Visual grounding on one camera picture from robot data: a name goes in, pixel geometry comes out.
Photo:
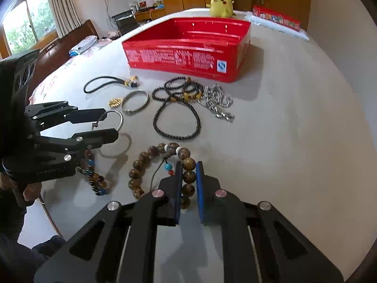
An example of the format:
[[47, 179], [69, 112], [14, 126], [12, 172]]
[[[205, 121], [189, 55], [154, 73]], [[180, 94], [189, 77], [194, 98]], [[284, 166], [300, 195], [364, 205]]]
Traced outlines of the person's left hand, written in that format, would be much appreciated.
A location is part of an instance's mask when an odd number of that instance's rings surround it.
[[40, 197], [41, 183], [28, 184], [24, 190], [21, 190], [17, 184], [12, 181], [8, 175], [1, 173], [1, 189], [10, 191], [14, 194], [17, 204], [23, 208], [30, 206]]

